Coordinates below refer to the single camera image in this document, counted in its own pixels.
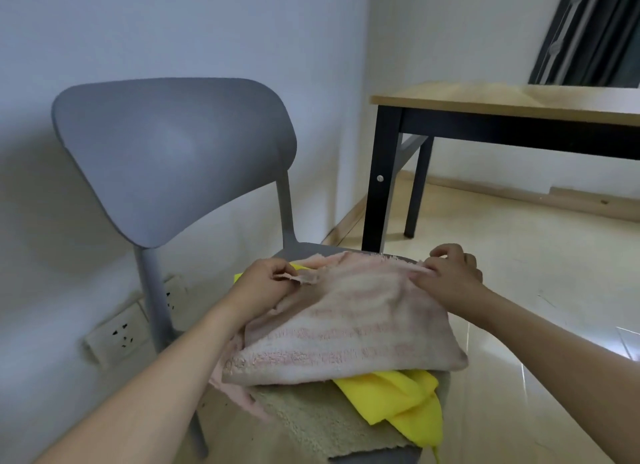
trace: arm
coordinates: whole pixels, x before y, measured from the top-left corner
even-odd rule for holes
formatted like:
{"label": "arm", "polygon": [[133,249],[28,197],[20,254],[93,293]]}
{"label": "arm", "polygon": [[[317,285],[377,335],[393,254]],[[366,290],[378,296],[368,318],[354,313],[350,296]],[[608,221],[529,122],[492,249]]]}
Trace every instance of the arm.
{"label": "arm", "polygon": [[229,293],[123,389],[54,444],[36,464],[171,463],[223,346],[293,290],[284,260],[258,260]]}
{"label": "arm", "polygon": [[636,462],[640,365],[487,289],[475,257],[459,245],[441,245],[431,256],[424,265],[437,276],[412,274],[413,282],[500,339],[612,460]]}

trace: table frame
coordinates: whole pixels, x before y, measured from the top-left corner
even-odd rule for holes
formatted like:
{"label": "table frame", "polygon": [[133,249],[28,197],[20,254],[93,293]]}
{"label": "table frame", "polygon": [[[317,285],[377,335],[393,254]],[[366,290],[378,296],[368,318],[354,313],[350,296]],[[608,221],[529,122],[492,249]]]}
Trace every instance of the table frame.
{"label": "table frame", "polygon": [[404,228],[413,238],[434,137],[640,160],[640,127],[379,105],[363,250],[384,248],[396,174],[420,149]]}

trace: white wall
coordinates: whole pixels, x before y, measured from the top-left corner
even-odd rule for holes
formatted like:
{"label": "white wall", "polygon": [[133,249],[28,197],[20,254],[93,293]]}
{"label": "white wall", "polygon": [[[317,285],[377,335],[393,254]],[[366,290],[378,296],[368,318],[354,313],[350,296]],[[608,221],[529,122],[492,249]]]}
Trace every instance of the white wall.
{"label": "white wall", "polygon": [[[101,372],[80,341],[139,283],[57,144],[49,108],[74,84],[248,77],[298,135],[299,238],[320,242],[356,202],[368,0],[0,0],[0,462],[32,460],[152,358]],[[281,247],[275,186],[203,218],[161,250],[167,272],[226,290]]]}
{"label": "white wall", "polygon": [[[427,80],[523,84],[559,0],[371,0],[366,92]],[[375,124],[366,106],[360,190]],[[415,169],[415,158],[406,169]],[[640,198],[635,161],[436,139],[429,173],[547,193],[553,185]]]}

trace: person's left hand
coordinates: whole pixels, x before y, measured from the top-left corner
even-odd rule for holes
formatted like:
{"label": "person's left hand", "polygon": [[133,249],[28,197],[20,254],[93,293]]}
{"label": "person's left hand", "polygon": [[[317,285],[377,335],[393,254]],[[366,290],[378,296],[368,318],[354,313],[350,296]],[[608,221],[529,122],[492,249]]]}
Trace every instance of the person's left hand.
{"label": "person's left hand", "polygon": [[298,275],[282,258],[256,260],[244,271],[224,298],[224,303],[229,304],[238,316],[240,326],[272,309],[284,296],[296,289],[298,282],[273,278],[274,275],[283,273]]}

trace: curtain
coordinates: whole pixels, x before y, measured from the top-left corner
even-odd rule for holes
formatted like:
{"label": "curtain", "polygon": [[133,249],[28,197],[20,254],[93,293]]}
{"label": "curtain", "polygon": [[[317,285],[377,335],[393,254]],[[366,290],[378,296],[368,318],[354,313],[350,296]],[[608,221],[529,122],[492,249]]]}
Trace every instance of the curtain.
{"label": "curtain", "polygon": [[560,0],[529,83],[640,84],[640,0]]}

